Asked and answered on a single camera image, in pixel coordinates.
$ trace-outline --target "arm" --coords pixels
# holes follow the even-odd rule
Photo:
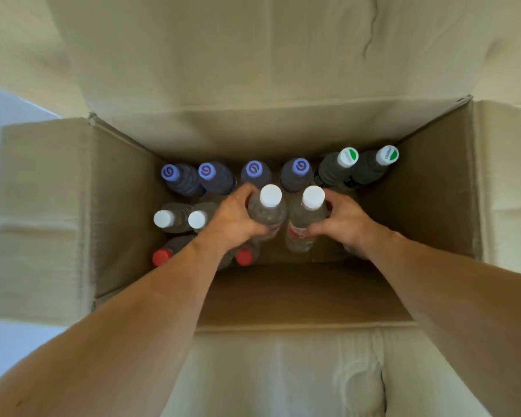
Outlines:
[[[325,191],[332,214],[309,231],[370,259],[488,411],[521,416],[521,274],[406,239]]]
[[[0,378],[0,416],[158,416],[175,384],[222,256],[268,229],[247,183],[185,249]]]

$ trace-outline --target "white and green bottle cap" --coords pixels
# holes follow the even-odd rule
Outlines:
[[[303,192],[303,205],[308,210],[315,211],[324,203],[324,190],[318,186],[309,186]]]
[[[204,211],[194,211],[187,218],[189,226],[195,230],[200,230],[207,224],[207,213]]]
[[[359,159],[359,152],[355,148],[345,148],[338,154],[338,164],[343,168],[351,168]]]
[[[376,153],[376,162],[384,167],[392,165],[398,158],[398,148],[392,145],[386,145]]]
[[[274,184],[267,184],[260,192],[261,203],[267,208],[275,208],[282,201],[282,191]]]
[[[171,211],[159,210],[154,214],[154,224],[160,228],[168,228],[174,225],[175,216]]]

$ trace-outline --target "blue bottle cap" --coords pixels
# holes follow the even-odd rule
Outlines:
[[[245,166],[247,175],[251,178],[259,177],[262,174],[262,164],[257,160],[252,160]]]
[[[297,158],[295,161],[293,161],[293,172],[297,175],[305,175],[309,172],[309,168],[311,166],[309,165],[309,161],[307,161],[304,158]]]
[[[179,178],[179,168],[172,164],[165,165],[162,167],[162,178],[166,181],[176,181]]]
[[[212,180],[216,175],[216,168],[210,162],[203,162],[199,166],[199,176],[205,180]]]

